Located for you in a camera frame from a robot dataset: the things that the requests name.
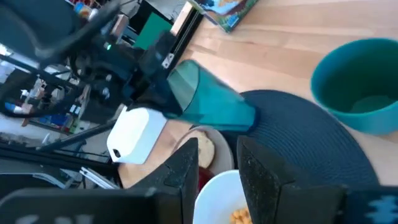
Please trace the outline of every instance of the teal plastic cup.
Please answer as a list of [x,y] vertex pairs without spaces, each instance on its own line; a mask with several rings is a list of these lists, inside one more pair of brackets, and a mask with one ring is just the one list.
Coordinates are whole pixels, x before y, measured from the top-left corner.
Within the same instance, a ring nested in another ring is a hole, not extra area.
[[166,117],[220,131],[245,133],[254,127],[255,107],[196,61],[182,61],[167,82],[182,113]]
[[398,42],[364,39],[337,48],[316,67],[311,89],[320,105],[355,130],[398,130]]

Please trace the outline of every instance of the woven placemat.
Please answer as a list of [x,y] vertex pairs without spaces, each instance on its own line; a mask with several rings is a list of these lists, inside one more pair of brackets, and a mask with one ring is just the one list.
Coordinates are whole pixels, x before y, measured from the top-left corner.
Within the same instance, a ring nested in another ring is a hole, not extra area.
[[[242,93],[261,113],[248,134],[308,172],[321,184],[351,188],[379,185],[376,173],[359,144],[345,128],[314,103],[275,90]],[[223,132],[236,162],[238,136]]]

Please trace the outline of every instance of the dark blue placemat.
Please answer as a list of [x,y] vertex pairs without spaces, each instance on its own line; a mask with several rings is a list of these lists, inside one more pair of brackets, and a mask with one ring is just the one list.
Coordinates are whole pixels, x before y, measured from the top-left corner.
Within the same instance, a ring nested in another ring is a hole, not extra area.
[[[308,100],[275,90],[242,93],[261,112],[248,134],[308,172],[321,184],[351,188],[379,185],[376,173],[359,144],[326,111]],[[236,162],[237,135],[223,132]]]

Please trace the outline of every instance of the wooden table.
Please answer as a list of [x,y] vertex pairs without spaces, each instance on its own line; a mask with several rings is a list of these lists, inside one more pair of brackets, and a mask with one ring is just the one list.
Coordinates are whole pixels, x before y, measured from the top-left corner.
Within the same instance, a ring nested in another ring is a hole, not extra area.
[[[184,7],[173,30],[182,24]],[[183,58],[192,58],[236,91],[282,90],[314,101],[310,78],[338,46],[367,37],[398,39],[396,0],[259,0],[231,34],[203,20]],[[168,158],[189,125],[169,121],[144,165],[123,164],[130,187]],[[384,185],[398,185],[398,132],[370,136],[347,128]]]

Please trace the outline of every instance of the white plastic part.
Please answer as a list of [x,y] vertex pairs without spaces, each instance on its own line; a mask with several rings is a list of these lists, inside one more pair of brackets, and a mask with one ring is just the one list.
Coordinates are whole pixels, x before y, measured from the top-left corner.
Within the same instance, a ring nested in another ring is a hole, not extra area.
[[106,145],[113,162],[143,164],[166,124],[162,113],[124,107]]
[[193,224],[229,223],[230,215],[246,206],[239,171],[222,172],[200,191],[195,202]]

